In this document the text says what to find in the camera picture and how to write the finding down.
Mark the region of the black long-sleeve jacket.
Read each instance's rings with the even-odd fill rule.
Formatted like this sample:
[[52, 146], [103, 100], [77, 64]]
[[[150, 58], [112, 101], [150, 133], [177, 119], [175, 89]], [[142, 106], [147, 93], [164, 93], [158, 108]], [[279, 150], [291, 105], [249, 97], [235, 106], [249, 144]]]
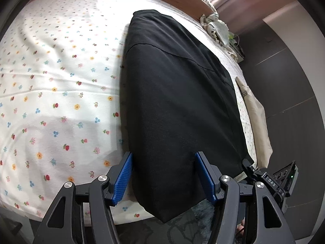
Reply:
[[168, 222], [205, 197], [195, 153], [236, 177], [249, 158], [235, 87], [217, 56], [174, 18], [134, 13], [123, 60], [138, 203]]

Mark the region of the beige folded cloth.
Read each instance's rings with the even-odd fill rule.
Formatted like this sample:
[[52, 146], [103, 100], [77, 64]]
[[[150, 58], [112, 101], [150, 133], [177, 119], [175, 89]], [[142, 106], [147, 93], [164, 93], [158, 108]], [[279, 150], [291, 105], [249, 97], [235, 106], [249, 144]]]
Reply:
[[257, 167], [259, 169], [266, 169], [269, 165], [273, 149], [269, 140], [264, 107], [254, 96], [249, 86], [239, 77], [236, 77], [235, 81], [241, 91], [251, 122], [257, 156]]

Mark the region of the person's legs in grey trousers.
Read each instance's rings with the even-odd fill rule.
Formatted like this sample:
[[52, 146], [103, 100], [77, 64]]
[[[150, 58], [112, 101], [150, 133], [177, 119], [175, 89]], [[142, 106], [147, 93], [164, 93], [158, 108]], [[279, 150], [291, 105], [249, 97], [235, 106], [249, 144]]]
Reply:
[[214, 207], [206, 199], [193, 208], [162, 223], [157, 218], [116, 226], [120, 243], [207, 243]]

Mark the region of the white bedside drawer cabinet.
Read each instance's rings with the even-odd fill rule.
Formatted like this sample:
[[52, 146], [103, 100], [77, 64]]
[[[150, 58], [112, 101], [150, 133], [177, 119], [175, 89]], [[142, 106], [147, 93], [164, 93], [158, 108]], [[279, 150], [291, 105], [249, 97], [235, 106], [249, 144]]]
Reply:
[[235, 51], [237, 56], [237, 63], [240, 63], [244, 60], [245, 54], [240, 46], [240, 38], [238, 35], [229, 32], [229, 46]]

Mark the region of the floral white bed sheet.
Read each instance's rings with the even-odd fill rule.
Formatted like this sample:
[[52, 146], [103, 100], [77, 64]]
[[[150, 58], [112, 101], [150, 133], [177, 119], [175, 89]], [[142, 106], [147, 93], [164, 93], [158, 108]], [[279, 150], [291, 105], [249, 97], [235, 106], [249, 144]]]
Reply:
[[133, 13], [169, 15], [243, 74], [201, 25], [160, 0], [34, 0], [1, 40], [1, 207], [41, 220], [66, 181], [122, 158], [122, 52]]

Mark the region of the crumpled patterned white cloth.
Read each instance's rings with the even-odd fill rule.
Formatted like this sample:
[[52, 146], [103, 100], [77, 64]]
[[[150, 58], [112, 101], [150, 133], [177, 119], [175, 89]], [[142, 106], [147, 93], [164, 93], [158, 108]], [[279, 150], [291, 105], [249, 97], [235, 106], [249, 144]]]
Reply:
[[223, 47], [234, 60], [237, 60], [236, 52], [230, 47], [228, 26], [219, 19], [219, 14], [213, 13], [209, 16], [203, 14], [199, 22], [208, 35]]

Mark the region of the pink right curtain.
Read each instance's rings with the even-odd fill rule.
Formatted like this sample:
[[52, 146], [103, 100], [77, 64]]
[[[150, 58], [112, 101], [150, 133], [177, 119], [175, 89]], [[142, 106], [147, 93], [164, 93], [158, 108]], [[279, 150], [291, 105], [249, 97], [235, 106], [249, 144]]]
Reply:
[[296, 0], [211, 0], [228, 29], [240, 34]]

